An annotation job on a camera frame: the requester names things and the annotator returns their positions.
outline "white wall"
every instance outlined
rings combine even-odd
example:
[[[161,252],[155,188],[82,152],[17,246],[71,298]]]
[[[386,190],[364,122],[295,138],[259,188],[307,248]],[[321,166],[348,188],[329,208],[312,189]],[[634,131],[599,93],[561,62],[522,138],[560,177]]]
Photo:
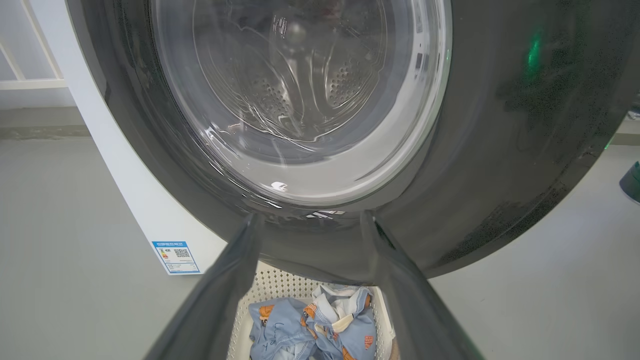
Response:
[[[0,1],[0,109],[73,105],[30,0]]]
[[[640,204],[610,146],[567,199],[487,258],[430,280],[487,359],[640,358]]]
[[[165,273],[91,139],[0,141],[0,359],[140,359],[197,280]]]
[[[84,125],[80,111],[68,108],[0,110],[0,128]]]

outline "white plastic basket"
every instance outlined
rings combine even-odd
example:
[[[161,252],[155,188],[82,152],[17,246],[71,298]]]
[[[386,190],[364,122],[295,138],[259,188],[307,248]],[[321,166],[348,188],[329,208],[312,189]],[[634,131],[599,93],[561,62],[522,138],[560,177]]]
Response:
[[[258,263],[253,286],[238,303],[227,359],[249,360],[252,345],[249,333],[253,325],[248,310],[249,304],[279,297],[292,297],[309,304],[311,291],[320,284],[326,283],[306,279],[264,263]],[[371,308],[378,335],[375,359],[389,360],[392,340],[396,335],[384,303],[382,291],[375,286],[371,286],[369,289],[373,294]]]

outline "light blue clothing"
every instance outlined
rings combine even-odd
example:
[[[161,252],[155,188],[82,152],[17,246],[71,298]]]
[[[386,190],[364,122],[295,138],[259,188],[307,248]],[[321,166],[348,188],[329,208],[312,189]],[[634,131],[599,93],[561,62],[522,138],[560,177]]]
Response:
[[[373,360],[376,326],[369,289],[320,285],[312,297],[308,306],[292,298],[249,305],[251,359]]]
[[[376,353],[376,325],[369,307],[371,298],[367,301],[367,296],[372,296],[369,289],[320,285],[312,296],[315,316],[310,315],[306,323],[317,334],[316,344],[323,358],[342,360],[346,349],[353,359],[373,360]]]
[[[260,308],[273,305],[266,321]],[[301,324],[305,303],[283,298],[249,305],[253,327],[252,360],[307,360],[317,349],[312,333]]]

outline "washing machine door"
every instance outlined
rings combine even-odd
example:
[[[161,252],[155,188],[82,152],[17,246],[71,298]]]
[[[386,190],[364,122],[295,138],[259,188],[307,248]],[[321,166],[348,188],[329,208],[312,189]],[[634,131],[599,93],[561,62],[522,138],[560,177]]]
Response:
[[[372,281],[367,209],[427,277],[515,239],[640,84],[633,0],[68,1],[164,187],[227,240],[264,216],[261,259],[326,281]]]

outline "blue label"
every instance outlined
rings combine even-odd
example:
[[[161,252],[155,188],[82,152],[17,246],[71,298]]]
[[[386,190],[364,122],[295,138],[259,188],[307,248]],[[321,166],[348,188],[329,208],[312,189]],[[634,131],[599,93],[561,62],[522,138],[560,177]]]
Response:
[[[170,274],[199,274],[186,241],[152,241],[160,260]]]

